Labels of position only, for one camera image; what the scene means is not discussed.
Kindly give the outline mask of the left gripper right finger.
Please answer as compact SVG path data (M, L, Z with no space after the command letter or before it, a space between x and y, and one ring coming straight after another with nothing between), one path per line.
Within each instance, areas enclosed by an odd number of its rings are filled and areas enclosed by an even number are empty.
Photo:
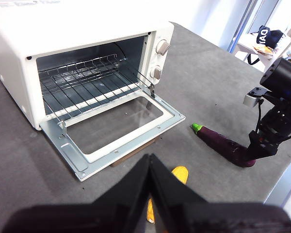
M154 154L149 175L157 223L169 233L291 233L291 218L261 202L208 202L180 182Z

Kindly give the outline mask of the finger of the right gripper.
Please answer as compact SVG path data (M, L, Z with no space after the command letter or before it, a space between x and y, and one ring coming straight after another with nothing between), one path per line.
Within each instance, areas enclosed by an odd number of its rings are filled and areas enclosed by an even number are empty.
M247 160L256 160L274 156L278 151L278 145L261 143L260 137L255 131L249 133L250 144L247 148Z

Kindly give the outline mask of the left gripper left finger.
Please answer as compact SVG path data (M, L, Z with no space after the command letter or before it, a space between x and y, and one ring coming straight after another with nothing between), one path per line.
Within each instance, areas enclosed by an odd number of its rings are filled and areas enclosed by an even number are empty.
M37 205L16 211L4 233L134 233L144 231L150 156L144 155L92 203Z

